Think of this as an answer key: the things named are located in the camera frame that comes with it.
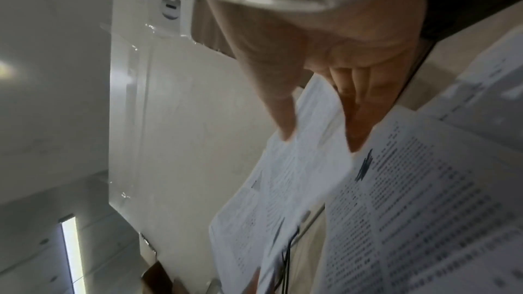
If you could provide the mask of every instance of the wall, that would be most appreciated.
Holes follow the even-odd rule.
[[[87,294],[139,293],[138,234],[107,201],[107,184],[90,177],[0,206],[2,292],[72,293],[58,220],[73,213]]]
[[[0,4],[2,204],[107,169],[112,0]]]

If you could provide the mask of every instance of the rectangular light fixture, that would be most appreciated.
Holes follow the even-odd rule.
[[[65,220],[61,221],[61,225],[74,293],[86,294],[86,284],[83,277],[82,254],[80,253],[76,217],[71,215],[68,218],[65,218]]]

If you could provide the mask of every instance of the skin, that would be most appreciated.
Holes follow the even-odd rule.
[[[282,139],[297,127],[291,94],[305,68],[338,92],[351,151],[361,148],[393,106],[425,14],[425,0],[360,0],[315,14],[208,1]]]

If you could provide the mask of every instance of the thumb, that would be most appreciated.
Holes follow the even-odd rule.
[[[282,139],[290,139],[296,130],[292,93],[298,86],[305,61],[305,34],[267,10],[218,0],[208,2]]]

